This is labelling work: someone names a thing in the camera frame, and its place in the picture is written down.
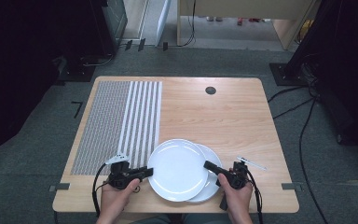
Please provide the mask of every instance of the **cable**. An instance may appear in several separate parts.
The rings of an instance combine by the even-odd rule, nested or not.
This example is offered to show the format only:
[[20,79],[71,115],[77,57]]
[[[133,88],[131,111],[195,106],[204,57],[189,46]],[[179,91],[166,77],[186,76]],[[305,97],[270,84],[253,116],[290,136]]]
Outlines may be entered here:
[[307,172],[304,167],[304,162],[303,162],[303,157],[302,157],[302,147],[301,147],[302,137],[303,137],[305,129],[310,121],[310,115],[312,114],[312,110],[315,105],[315,102],[316,102],[316,98],[313,98],[312,106],[310,107],[310,113],[308,114],[308,117],[304,124],[304,127],[301,130],[301,134],[300,134],[300,138],[299,138],[299,156],[300,156],[301,169],[302,169],[303,175],[305,177],[305,181],[307,183],[308,189],[310,191],[310,196],[312,197],[312,200],[314,201],[316,208],[319,211],[319,214],[321,215],[322,219],[324,220],[324,223],[327,224],[328,222],[327,222],[326,218],[324,217],[324,213],[323,213],[321,207],[319,206],[318,202],[316,201],[315,195],[313,194],[312,188],[310,187],[310,181],[308,180]]
[[58,224],[58,214],[56,211],[54,211],[54,222],[55,224]]
[[195,32],[195,28],[194,28],[194,16],[195,16],[195,13],[196,13],[196,2],[197,2],[197,0],[194,0],[192,22],[190,22],[190,18],[187,17],[188,24],[191,27],[191,36],[190,36],[190,38],[187,40],[187,42],[184,45],[178,45],[177,47],[185,47],[185,46],[189,45],[191,42],[193,42],[193,40],[194,40],[194,44],[197,42],[197,39],[195,37],[196,32]]
[[97,175],[94,178],[94,183],[92,184],[92,201],[94,202],[95,211],[97,212],[97,217],[100,216],[100,205],[98,205],[98,199],[97,199],[97,189],[95,189],[95,186],[97,185],[98,176],[100,175],[101,171],[105,167],[106,163],[104,163],[100,169],[97,172]]
[[113,54],[108,54],[108,56],[110,56],[110,58],[106,61],[106,62],[104,62],[104,63],[84,63],[83,64],[83,66],[86,66],[86,67],[88,67],[88,66],[101,66],[101,65],[105,65],[105,64],[107,64],[107,63],[109,63],[110,61],[112,61],[112,59],[113,59]]
[[251,177],[251,183],[255,188],[255,201],[257,204],[258,220],[260,224],[263,224],[263,213],[261,212],[261,210],[263,209],[263,198],[261,197],[260,190],[258,190],[258,187],[255,184],[255,179],[253,178],[252,174],[249,172],[249,170],[246,170],[246,173]]
[[282,91],[278,91],[277,93],[275,93],[273,96],[271,96],[269,99],[268,99],[268,103],[271,102],[275,97],[277,97],[278,95],[282,94],[282,93],[285,93],[285,92],[289,92],[289,91],[295,91],[295,90],[298,90],[298,89],[301,89],[301,88],[305,88],[306,86],[299,86],[299,87],[293,87],[293,88],[290,88],[290,89],[285,89],[285,90],[282,90]]
[[309,100],[307,100],[307,101],[305,101],[305,102],[303,102],[303,103],[301,103],[301,104],[299,104],[299,105],[296,105],[295,107],[292,107],[292,108],[290,108],[290,109],[284,111],[283,113],[281,113],[281,114],[275,116],[274,119],[277,119],[278,117],[280,117],[280,116],[282,116],[282,115],[284,115],[284,114],[286,114],[286,113],[288,113],[288,112],[290,112],[290,111],[294,111],[294,110],[298,109],[298,108],[301,107],[302,105],[305,105],[305,104],[309,103],[312,99],[315,99],[315,98],[312,97],[312,98],[310,98]]

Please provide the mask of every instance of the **finger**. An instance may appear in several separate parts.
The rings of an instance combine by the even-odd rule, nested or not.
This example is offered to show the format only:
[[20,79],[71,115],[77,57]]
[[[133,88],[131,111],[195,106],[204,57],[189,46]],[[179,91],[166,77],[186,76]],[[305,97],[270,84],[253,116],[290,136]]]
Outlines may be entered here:
[[220,185],[223,187],[224,190],[227,190],[227,187],[230,187],[225,175],[219,174],[217,178],[219,179]]
[[136,187],[138,187],[140,182],[141,181],[138,178],[133,179],[130,184],[124,189],[125,194],[130,195],[136,189]]

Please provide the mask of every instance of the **striped mat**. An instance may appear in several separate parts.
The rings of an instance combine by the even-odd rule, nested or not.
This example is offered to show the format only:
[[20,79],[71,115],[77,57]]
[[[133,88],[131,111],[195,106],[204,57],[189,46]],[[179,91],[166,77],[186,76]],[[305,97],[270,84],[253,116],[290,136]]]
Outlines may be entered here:
[[101,81],[71,175],[95,175],[118,153],[130,157],[130,168],[146,166],[158,145],[161,89],[162,82]]

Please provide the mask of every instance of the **human arm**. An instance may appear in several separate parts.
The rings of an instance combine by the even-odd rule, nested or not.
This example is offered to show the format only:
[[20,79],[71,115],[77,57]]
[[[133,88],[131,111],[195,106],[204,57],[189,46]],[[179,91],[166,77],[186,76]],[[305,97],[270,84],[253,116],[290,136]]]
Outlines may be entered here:
[[140,180],[133,179],[123,190],[104,185],[101,195],[101,214],[97,224],[113,224],[130,200],[130,195],[138,187]]
[[241,189],[232,188],[223,174],[217,176],[220,185],[226,194],[228,216],[234,224],[252,224],[249,215],[249,204],[252,197],[253,187],[251,183]]

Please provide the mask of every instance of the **stacked plates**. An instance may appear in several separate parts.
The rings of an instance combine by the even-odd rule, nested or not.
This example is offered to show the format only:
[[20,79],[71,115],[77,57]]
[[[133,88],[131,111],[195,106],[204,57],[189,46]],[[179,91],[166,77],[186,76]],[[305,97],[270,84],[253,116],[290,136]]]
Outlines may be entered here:
[[217,176],[203,167],[205,161],[222,166],[208,147],[184,139],[160,144],[150,156],[148,168],[153,168],[149,182],[162,198],[172,202],[199,203],[218,191]]

